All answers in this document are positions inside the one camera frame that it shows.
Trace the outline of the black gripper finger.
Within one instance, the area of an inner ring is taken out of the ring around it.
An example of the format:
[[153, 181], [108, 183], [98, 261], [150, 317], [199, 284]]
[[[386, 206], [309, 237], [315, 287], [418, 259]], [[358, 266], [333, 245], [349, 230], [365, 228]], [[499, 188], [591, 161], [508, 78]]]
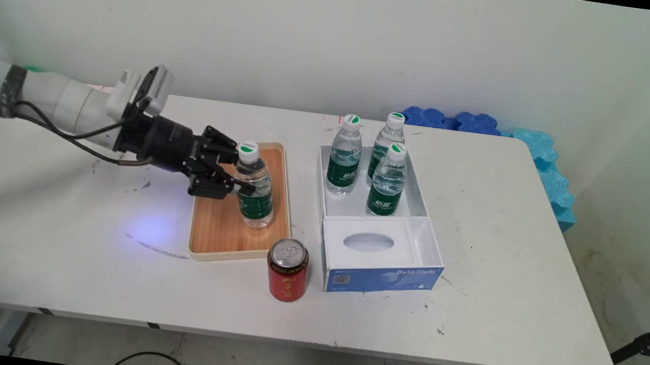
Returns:
[[212, 161], [195, 159], [190, 161], [189, 187], [187, 193], [208, 199], [224, 199], [227, 194], [252, 196], [256, 187], [244, 180], [236, 179], [222, 166]]
[[236, 164], [239, 160], [238, 143], [212, 126], [206, 126], [201, 134], [199, 153], [215, 156], [216, 162]]

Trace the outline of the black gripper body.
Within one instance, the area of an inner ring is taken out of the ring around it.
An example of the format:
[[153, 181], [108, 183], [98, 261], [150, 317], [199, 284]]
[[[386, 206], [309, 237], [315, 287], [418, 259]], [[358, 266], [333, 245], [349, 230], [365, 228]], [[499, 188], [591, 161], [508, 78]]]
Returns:
[[169, 172], [185, 176], [204, 173], [201, 147], [204, 134], [195, 134], [187, 126], [160, 116], [139, 114], [121, 127], [117, 151], [135, 154], [139, 162], [149, 159]]

